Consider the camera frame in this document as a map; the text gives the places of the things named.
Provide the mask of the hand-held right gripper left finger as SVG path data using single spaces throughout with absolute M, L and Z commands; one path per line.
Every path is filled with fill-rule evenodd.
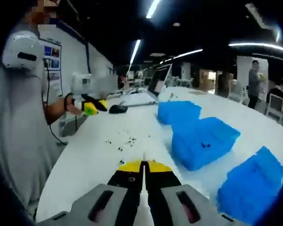
M 39 226 L 132 226 L 140 205 L 143 161 L 119 166 L 107 184 L 99 184 Z

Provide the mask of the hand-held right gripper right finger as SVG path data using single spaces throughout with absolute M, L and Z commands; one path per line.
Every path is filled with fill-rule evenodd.
M 145 161 L 148 205 L 156 226 L 239 226 L 238 220 L 218 213 L 209 199 L 183 185 L 168 166 Z

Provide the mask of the person's left hand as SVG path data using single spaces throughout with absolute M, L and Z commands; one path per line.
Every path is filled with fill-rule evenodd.
M 79 116 L 82 114 L 82 111 L 76 108 L 73 104 L 67 104 L 67 111 L 75 116 Z

